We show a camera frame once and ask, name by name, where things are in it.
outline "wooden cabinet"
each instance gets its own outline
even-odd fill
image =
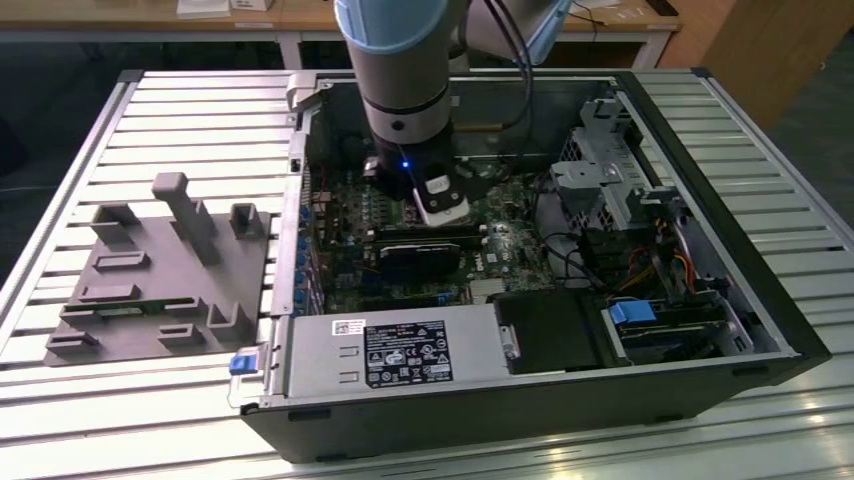
[[[670,0],[682,30],[660,68],[703,66],[770,128],[854,25],[852,0]]]

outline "small circuit board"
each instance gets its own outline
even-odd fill
[[[511,178],[471,203],[467,218],[429,228],[409,201],[391,200],[348,173],[315,195],[325,312],[467,305],[499,289],[552,287],[529,197]]]

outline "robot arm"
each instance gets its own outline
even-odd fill
[[[512,58],[485,2],[495,0],[336,0],[373,135],[379,184],[392,198],[411,197],[424,223],[468,214],[464,179],[455,173],[448,94],[453,41]],[[513,0],[507,10],[525,37],[531,63],[544,59],[568,0]]]

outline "power supply label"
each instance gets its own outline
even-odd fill
[[[364,364],[371,388],[453,380],[444,321],[365,326]]]

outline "red wire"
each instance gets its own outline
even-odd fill
[[[631,251],[631,254],[628,255],[628,273],[631,273],[631,267],[634,266],[634,262],[635,262],[635,256],[640,253],[640,252],[646,252],[646,247],[638,247]]]
[[[687,276],[687,279],[688,279],[688,287],[691,288],[691,290],[694,290],[694,262],[691,262],[691,259],[688,258],[688,256],[684,253],[682,253],[678,249],[674,248],[672,251],[676,255],[684,258],[684,263],[688,266],[687,271],[684,272],[684,275]]]

